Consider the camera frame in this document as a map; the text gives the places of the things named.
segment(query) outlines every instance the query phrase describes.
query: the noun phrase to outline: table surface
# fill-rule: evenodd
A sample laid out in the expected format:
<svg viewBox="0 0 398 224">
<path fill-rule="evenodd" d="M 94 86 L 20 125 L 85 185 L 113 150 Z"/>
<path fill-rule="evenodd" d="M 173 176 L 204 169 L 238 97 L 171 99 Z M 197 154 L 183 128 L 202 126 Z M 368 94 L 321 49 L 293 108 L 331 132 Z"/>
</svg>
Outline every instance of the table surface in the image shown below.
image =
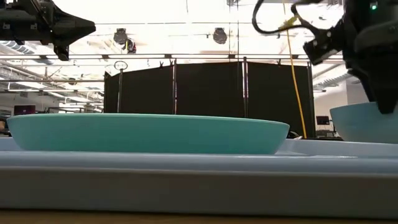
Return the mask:
<svg viewBox="0 0 398 224">
<path fill-rule="evenodd" d="M 371 224 L 398 223 L 380 220 L 337 220 L 309 218 L 216 217 L 136 213 L 50 212 L 0 210 L 2 224 Z"/>
</svg>

